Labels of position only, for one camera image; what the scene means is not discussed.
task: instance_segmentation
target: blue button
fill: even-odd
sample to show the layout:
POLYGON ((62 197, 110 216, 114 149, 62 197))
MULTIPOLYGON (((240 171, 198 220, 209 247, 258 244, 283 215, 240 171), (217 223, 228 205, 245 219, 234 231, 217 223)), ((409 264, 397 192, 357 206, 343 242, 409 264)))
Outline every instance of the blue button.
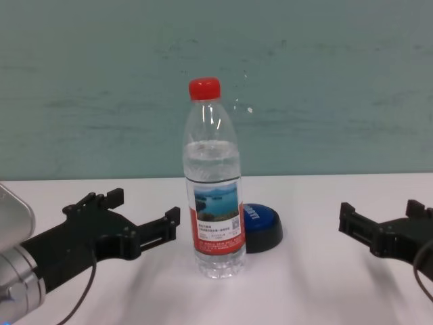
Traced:
POLYGON ((274 212, 261 204, 244 204, 245 231, 269 229, 274 223, 274 212))

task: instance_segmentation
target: plastic bottle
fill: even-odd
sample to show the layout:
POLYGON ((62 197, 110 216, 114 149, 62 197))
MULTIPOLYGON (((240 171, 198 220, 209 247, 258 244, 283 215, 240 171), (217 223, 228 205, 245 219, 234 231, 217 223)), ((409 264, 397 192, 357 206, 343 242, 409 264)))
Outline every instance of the plastic bottle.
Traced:
POLYGON ((189 83, 193 108, 183 140, 183 171, 196 261, 209 278, 244 266, 245 231, 236 134, 221 105, 217 78, 189 83))

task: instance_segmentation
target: black cable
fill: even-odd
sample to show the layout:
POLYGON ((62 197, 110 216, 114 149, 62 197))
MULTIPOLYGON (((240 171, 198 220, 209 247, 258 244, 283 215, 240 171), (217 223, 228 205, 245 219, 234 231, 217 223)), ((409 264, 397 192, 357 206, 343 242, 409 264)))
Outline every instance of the black cable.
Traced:
POLYGON ((86 289, 84 289, 84 292, 81 295, 80 299, 78 300, 78 303, 76 303, 74 309, 60 323, 57 323, 57 325, 66 324, 67 321, 73 317, 73 315, 76 313, 76 311, 79 309, 79 307, 83 303, 83 301, 86 298, 87 294, 89 293, 90 288, 92 287, 93 281, 95 279, 96 264, 97 264, 97 260, 96 260, 95 252, 92 251, 92 273, 90 274, 89 282, 86 285, 86 289))
POLYGON ((433 239, 428 241, 426 244, 424 244, 415 255, 415 258, 413 259, 413 275, 415 276, 415 280, 417 280, 419 287, 421 288, 421 290, 423 290, 423 292, 431 300, 431 302, 433 302, 433 295, 430 292, 428 292, 427 288, 421 282, 421 279, 419 278, 419 274, 418 274, 418 269, 421 260, 423 259, 423 257, 425 257, 426 251, 429 248, 432 248, 432 245, 433 245, 433 239))

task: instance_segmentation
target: white table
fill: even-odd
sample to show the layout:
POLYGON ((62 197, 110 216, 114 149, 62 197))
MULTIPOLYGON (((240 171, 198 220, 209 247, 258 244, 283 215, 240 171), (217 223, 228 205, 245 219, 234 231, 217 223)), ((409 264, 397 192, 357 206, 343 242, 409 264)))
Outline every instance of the white table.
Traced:
MULTIPOLYGON (((433 322, 433 304, 412 269, 377 259, 338 232, 340 203, 376 221, 402 217, 414 198, 433 206, 433 174, 245 177, 244 202, 273 207, 285 238, 248 255, 240 275, 208 280, 194 265, 183 179, 9 181, 37 216, 36 233, 64 220, 63 206, 87 192, 125 190, 117 211, 141 224, 182 208, 177 240, 136 260, 98 264, 88 297, 69 325, 320 324, 398 325, 433 322)), ((46 297, 18 325, 56 324, 77 302, 90 270, 46 297)), ((430 289, 430 283, 424 278, 430 289)))

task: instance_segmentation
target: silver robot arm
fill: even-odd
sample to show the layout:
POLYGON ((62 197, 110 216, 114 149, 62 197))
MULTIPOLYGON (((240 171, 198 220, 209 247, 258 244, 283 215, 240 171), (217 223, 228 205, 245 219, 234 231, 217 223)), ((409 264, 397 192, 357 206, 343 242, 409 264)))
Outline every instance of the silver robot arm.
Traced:
POLYGON ((32 209, 0 184, 0 324, 11 324, 39 307, 45 298, 35 260, 19 246, 35 230, 32 209))

